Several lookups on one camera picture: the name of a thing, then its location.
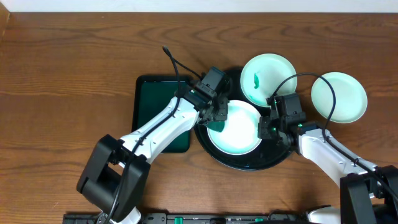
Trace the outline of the white plate green stain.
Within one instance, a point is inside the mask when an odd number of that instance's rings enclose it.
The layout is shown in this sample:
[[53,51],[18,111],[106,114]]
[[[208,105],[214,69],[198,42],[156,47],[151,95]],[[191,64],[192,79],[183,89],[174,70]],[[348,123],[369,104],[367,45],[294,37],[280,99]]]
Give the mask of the white plate green stain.
[[228,103],[228,117],[221,132],[207,128],[212,144],[221,152],[240,156],[253,151],[261,143],[258,138],[258,123],[261,117],[255,107],[240,100]]

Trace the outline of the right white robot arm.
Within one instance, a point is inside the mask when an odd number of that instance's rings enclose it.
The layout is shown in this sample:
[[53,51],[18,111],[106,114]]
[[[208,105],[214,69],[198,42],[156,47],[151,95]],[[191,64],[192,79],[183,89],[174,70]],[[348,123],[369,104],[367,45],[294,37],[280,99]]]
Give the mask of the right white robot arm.
[[309,223],[397,223],[397,167],[364,160],[298,114],[261,117],[258,136],[312,161],[340,188],[340,207],[307,212]]

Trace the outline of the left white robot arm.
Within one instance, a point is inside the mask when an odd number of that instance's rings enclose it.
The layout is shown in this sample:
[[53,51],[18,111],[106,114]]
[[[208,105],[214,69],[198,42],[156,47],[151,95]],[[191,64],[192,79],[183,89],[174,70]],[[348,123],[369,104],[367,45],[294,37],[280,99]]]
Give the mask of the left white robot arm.
[[212,124],[221,131],[230,90],[229,81],[196,81],[177,90],[170,103],[139,129],[120,139],[105,135],[96,143],[77,191],[106,214],[105,223],[138,223],[137,205],[152,162],[197,124]]

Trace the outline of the green scouring pad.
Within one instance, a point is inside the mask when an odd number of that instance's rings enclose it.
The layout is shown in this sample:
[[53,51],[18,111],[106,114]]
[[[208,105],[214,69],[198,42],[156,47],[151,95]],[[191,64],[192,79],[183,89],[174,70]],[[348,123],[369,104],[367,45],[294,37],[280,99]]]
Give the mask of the green scouring pad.
[[221,133],[224,130],[225,121],[209,121],[205,126],[211,131]]

